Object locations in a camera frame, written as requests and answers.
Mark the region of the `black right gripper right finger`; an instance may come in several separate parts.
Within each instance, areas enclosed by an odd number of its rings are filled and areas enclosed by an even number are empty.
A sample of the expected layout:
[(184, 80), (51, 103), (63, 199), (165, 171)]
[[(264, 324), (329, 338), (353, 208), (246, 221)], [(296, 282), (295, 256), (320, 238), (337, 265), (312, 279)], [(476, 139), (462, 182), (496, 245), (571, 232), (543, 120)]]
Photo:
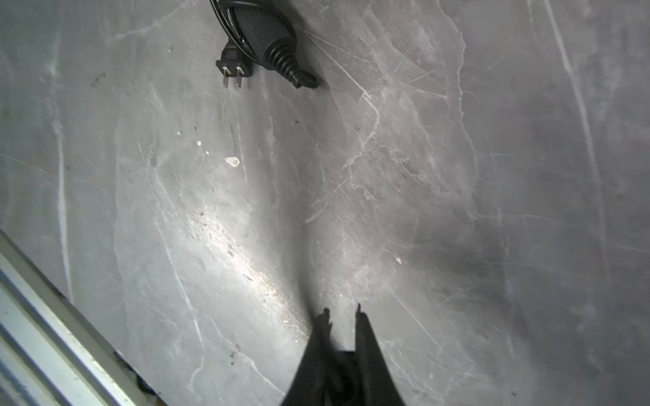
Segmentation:
[(361, 305), (355, 313), (355, 358), (360, 371), (363, 405), (406, 405)]

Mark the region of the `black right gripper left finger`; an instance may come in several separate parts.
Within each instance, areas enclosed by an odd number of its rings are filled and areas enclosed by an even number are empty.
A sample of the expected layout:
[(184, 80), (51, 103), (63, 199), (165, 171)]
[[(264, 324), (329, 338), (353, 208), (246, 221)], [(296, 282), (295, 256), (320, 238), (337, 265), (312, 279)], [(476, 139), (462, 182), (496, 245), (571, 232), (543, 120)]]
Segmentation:
[(350, 365), (331, 341), (330, 311), (313, 319), (312, 331), (282, 405), (347, 405)]

